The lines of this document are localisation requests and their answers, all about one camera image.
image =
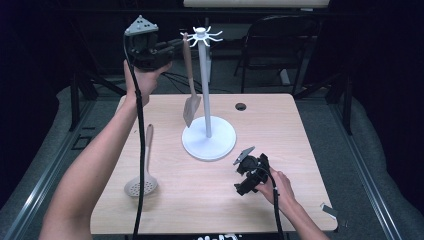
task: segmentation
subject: spatula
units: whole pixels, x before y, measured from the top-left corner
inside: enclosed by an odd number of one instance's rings
[[[183,37],[183,56],[187,69],[187,78],[191,92],[191,96],[187,98],[184,105],[183,117],[187,127],[190,127],[191,122],[193,122],[194,114],[196,113],[197,108],[199,108],[201,97],[197,96],[196,90],[194,89],[193,69],[191,65],[191,52],[189,43],[187,41],[187,33],[185,33]]]
[[[147,195],[158,185],[158,181],[156,178],[152,177],[152,175],[149,174],[148,167],[149,167],[149,156],[150,156],[150,145],[152,143],[153,138],[153,125],[149,124],[147,126],[146,131],[146,151],[144,154],[144,195]],[[125,193],[130,197],[136,197],[140,194],[140,176],[132,179],[125,185]]]

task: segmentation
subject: wooden table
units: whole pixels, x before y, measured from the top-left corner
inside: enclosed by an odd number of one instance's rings
[[[320,208],[331,206],[298,110],[288,94],[210,95],[211,115],[227,120],[235,129],[234,149],[223,159],[203,162],[184,149],[182,116],[189,95],[152,95],[144,108],[145,126],[153,124],[150,174],[158,187],[144,199],[140,234],[276,232],[272,205],[262,194],[240,196],[234,187],[245,176],[233,162],[242,150],[265,153],[270,165],[291,180],[297,200],[322,230],[337,223]],[[244,111],[235,108],[246,104]],[[203,104],[196,117],[203,116]],[[125,184],[139,175],[137,123],[92,216],[93,234],[131,234],[138,199],[127,196]],[[294,231],[281,214],[284,231]]]
[[[184,0],[184,7],[326,8],[329,0]]]

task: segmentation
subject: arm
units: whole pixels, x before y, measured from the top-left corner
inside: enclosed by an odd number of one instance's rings
[[[143,105],[148,103],[156,79],[170,66],[168,64],[155,72],[135,70]],[[126,99],[106,127],[65,172],[44,216],[40,239],[91,239],[91,214],[137,117],[135,87],[125,61],[124,70]]]
[[[312,221],[305,209],[296,201],[290,180],[287,176],[272,168],[270,168],[270,171],[277,184],[278,193],[280,194],[278,197],[280,211],[291,222],[300,235],[300,238],[303,240],[329,239]],[[271,181],[256,186],[256,189],[259,190],[270,203],[274,203]]]

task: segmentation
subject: black cable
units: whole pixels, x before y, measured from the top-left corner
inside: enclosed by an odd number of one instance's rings
[[[280,219],[280,208],[278,206],[278,196],[280,195],[278,193],[278,189],[277,189],[277,184],[275,183],[275,179],[274,177],[271,175],[271,173],[261,167],[256,167],[255,169],[259,169],[262,170],[264,172],[266,172],[266,174],[268,175],[268,177],[271,179],[272,182],[272,188],[273,188],[273,196],[274,196],[274,215],[275,215],[275,222],[277,224],[277,229],[278,229],[278,236],[280,238],[280,240],[284,240],[284,231],[283,231],[283,227],[281,225],[281,219]]]
[[[134,81],[135,86],[135,95],[136,95],[136,104],[137,104],[137,117],[138,117],[138,128],[140,132],[140,191],[138,194],[138,207],[137,207],[137,215],[134,224],[134,231],[132,239],[135,240],[138,235],[138,229],[140,226],[140,218],[141,212],[143,209],[143,200],[144,200],[144,155],[146,152],[146,142],[145,142],[145,132],[144,132],[144,113],[143,113],[143,101],[141,97],[141,91],[137,83],[137,78],[134,73],[134,64],[130,63],[128,53],[127,53],[127,44],[126,44],[126,36],[124,34],[123,38],[124,44],[124,53],[125,59],[127,60],[127,64],[131,73],[131,77]]]

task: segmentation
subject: hand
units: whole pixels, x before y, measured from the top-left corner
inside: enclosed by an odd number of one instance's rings
[[[161,73],[168,71],[171,66],[172,62],[152,72],[143,72],[140,69],[134,67],[134,74],[137,78],[137,84],[141,91],[143,106],[149,102],[149,96],[157,86],[157,78],[160,76]],[[127,98],[134,97],[135,99],[134,80],[131,76],[131,72],[126,60],[124,60],[124,73],[125,82],[127,85]]]
[[[277,190],[279,194],[279,208],[281,212],[285,214],[287,210],[291,208],[291,206],[297,203],[293,189],[290,184],[290,180],[287,178],[286,175],[284,175],[283,172],[277,172],[271,167],[270,172],[277,185]],[[273,186],[270,178],[268,178],[268,181],[266,181],[265,184],[259,184],[258,186],[256,186],[256,189],[261,192],[271,204],[274,204]]]

